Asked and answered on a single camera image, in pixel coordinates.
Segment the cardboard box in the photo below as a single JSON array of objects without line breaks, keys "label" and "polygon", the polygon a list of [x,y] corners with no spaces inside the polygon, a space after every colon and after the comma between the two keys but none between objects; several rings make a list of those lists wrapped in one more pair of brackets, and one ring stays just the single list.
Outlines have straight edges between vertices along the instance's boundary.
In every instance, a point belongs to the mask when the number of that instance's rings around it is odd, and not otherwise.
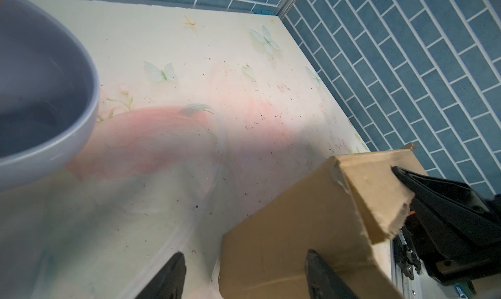
[{"label": "cardboard box", "polygon": [[426,174],[411,150],[331,157],[224,235],[224,299],[309,299],[308,249],[316,250],[360,299],[400,298],[373,243],[395,236],[414,193],[392,166]]}]

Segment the bowl rim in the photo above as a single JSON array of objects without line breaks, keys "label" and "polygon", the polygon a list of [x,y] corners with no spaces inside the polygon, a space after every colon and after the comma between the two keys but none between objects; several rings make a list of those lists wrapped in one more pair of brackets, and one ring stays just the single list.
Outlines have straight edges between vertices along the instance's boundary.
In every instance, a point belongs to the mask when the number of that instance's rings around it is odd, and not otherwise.
[{"label": "bowl rim", "polygon": [[30,157],[36,156],[40,153],[43,153],[47,150],[50,150],[51,148],[54,148],[57,144],[59,144],[61,141],[67,139],[68,137],[75,135],[75,133],[87,122],[89,122],[90,118],[94,117],[94,114],[96,113],[97,109],[96,107],[99,104],[99,96],[100,96],[100,90],[99,90],[99,77],[97,74],[97,69],[94,64],[94,61],[92,60],[89,52],[86,50],[84,45],[80,42],[80,40],[73,35],[73,33],[70,32],[61,22],[56,20],[52,15],[48,14],[41,8],[39,8],[37,5],[29,2],[28,0],[12,0],[18,2],[20,5],[24,6],[25,8],[28,8],[32,10],[36,14],[40,14],[47,18],[49,22],[51,22],[55,27],[57,27],[59,30],[61,30],[62,33],[66,34],[70,40],[75,44],[75,47],[82,53],[83,58],[85,59],[87,65],[89,66],[90,72],[91,72],[91,78],[92,78],[92,95],[90,96],[89,100],[87,101],[87,104],[84,108],[83,113],[65,130],[63,130],[61,133],[57,134],[56,136],[52,137],[51,139],[38,144],[34,147],[28,148],[26,150],[16,152],[13,154],[10,154],[5,157],[0,157],[0,167],[4,165],[10,165],[16,162],[23,161],[25,159],[28,159]]}]

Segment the gray bowl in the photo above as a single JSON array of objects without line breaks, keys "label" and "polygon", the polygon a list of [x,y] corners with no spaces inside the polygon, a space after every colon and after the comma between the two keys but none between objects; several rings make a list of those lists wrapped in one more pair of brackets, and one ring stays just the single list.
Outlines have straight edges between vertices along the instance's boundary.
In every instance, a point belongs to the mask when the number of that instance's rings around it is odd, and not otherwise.
[{"label": "gray bowl", "polygon": [[62,24],[26,0],[0,0],[0,190],[70,160],[96,123],[91,57]]}]

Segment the torn cardboard flap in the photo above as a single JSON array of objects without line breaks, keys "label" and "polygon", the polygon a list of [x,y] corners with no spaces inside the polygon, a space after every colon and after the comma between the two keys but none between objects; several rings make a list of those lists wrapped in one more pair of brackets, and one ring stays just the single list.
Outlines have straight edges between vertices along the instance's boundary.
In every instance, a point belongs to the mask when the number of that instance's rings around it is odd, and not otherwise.
[{"label": "torn cardboard flap", "polygon": [[391,165],[424,172],[410,150],[331,157],[226,233],[223,298],[309,299],[304,269],[309,249],[360,299],[400,298],[371,244],[403,224],[408,209],[402,207],[413,197]]}]

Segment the white surface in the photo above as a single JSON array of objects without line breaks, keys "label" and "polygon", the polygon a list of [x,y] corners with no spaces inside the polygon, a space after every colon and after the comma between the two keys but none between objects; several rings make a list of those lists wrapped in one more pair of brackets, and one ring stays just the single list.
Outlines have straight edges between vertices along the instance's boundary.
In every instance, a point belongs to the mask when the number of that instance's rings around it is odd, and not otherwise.
[{"label": "white surface", "polygon": [[[0,194],[3,296],[134,297],[182,251],[183,298],[220,297],[222,234],[330,155],[366,151],[278,17],[30,1],[88,49],[103,121],[67,168]],[[263,25],[273,55],[249,32]]]}]

